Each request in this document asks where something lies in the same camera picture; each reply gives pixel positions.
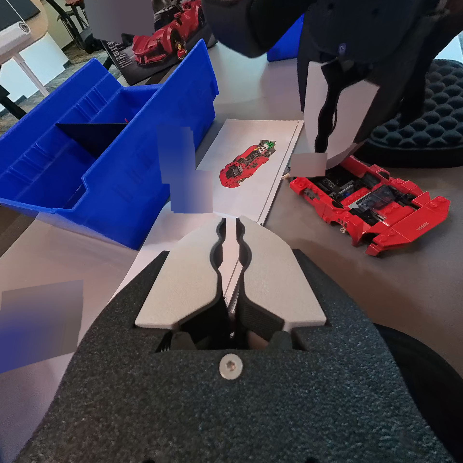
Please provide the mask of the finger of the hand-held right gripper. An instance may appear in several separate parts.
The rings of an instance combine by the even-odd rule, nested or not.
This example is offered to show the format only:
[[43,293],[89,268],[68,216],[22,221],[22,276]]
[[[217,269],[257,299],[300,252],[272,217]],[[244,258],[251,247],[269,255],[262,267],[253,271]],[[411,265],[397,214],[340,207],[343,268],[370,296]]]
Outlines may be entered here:
[[311,61],[308,66],[304,125],[308,147],[315,153],[338,154],[333,137],[338,122],[339,62]]
[[337,122],[328,138],[326,169],[340,164],[356,148],[356,135],[379,90],[379,86],[362,80],[343,89],[337,103]]

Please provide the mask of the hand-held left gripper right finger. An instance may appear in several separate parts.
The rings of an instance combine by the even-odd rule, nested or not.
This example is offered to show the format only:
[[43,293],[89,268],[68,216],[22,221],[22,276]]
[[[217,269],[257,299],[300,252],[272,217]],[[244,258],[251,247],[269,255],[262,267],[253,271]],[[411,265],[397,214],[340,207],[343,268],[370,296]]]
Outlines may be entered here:
[[291,247],[279,236],[241,216],[236,220],[239,277],[236,314],[251,332],[291,332],[325,325],[321,309]]

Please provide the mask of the black bin divider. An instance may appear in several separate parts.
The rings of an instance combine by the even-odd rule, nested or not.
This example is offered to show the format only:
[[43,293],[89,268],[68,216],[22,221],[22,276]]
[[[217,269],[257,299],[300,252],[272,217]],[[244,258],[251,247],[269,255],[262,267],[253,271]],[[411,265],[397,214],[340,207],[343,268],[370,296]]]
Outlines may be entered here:
[[125,129],[123,123],[56,123],[55,126],[74,140],[94,159],[98,159],[109,145]]

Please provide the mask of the large blue plastic bin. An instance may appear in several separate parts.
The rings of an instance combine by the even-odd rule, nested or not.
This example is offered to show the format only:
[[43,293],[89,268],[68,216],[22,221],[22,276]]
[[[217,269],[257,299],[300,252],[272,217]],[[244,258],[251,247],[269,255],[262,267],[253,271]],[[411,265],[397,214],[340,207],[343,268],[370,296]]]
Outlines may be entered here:
[[[193,133],[197,149],[219,94],[201,39],[162,84],[122,86],[91,59],[1,136],[1,205],[51,225],[138,249],[170,196],[157,128]],[[56,123],[123,123],[98,159]]]

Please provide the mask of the white cylinder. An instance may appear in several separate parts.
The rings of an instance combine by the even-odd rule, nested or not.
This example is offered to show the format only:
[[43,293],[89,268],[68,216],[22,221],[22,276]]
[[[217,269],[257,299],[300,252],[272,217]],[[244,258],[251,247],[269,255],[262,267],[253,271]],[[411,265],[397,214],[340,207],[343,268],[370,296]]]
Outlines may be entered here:
[[23,22],[18,21],[0,32],[0,53],[7,51],[29,40],[31,29]]

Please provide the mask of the lego instruction booklet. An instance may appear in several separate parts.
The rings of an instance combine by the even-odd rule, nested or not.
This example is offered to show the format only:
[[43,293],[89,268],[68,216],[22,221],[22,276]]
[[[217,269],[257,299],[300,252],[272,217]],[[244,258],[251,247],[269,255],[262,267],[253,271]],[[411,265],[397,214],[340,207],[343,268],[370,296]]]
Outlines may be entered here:
[[[214,213],[227,218],[244,215],[263,225],[302,127],[301,120],[227,119],[198,165],[199,170],[212,172]],[[239,187],[222,186],[220,170],[262,140],[275,142],[275,152],[267,162],[258,166]],[[173,213],[170,203],[167,203],[113,297],[162,251],[169,251],[184,236],[212,218],[211,213]]]

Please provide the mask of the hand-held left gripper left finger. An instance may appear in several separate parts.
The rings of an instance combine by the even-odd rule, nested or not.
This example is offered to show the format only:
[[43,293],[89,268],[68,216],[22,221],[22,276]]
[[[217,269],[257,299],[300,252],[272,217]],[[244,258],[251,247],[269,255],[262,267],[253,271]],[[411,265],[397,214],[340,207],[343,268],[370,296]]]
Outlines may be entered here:
[[141,328],[179,328],[223,296],[226,219],[214,216],[168,252],[135,320]]

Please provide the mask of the black desk with white legs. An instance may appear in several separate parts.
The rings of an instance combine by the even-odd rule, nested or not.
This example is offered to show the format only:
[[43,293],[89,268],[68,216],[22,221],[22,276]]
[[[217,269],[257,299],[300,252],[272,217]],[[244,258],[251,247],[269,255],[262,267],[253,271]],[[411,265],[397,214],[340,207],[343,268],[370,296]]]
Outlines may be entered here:
[[45,89],[46,84],[64,71],[68,61],[48,34],[49,20],[43,2],[33,0],[32,3],[40,13],[26,21],[31,35],[29,41],[23,43],[24,48],[16,52],[20,61],[11,53],[1,55],[0,83],[14,101]]

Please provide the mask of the black lego set box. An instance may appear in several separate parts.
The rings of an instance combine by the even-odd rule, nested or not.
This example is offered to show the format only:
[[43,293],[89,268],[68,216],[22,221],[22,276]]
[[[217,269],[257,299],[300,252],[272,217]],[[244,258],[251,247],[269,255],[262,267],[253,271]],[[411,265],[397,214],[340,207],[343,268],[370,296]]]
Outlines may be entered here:
[[200,0],[152,1],[152,5],[152,35],[122,34],[119,42],[101,41],[130,86],[178,65],[201,39],[207,48],[217,43]]

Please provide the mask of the black honeycomb cushion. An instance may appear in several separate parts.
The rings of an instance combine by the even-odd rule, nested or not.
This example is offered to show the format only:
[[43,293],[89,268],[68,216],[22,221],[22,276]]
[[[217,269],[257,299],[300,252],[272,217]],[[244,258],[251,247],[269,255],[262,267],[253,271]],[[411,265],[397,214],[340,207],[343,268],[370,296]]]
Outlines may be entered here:
[[463,65],[436,59],[425,76],[419,118],[400,126],[400,115],[375,128],[355,153],[385,168],[446,169],[463,165]]

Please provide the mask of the red lego car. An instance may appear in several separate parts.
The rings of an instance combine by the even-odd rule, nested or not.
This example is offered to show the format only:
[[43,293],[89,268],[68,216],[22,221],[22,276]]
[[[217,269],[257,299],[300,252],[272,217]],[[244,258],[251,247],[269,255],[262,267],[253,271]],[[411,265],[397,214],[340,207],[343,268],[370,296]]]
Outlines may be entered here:
[[365,253],[373,257],[414,242],[449,213],[449,199],[431,198],[414,182],[353,155],[324,176],[294,177],[288,171],[283,179],[324,222],[339,225],[353,246],[367,243]]

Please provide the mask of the small blue plastic bin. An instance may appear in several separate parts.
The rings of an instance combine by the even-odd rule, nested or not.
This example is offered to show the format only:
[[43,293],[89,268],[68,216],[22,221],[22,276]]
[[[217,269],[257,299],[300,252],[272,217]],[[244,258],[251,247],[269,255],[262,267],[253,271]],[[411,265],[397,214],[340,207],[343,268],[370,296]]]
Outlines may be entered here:
[[297,58],[303,21],[304,15],[301,15],[267,52],[268,62]]

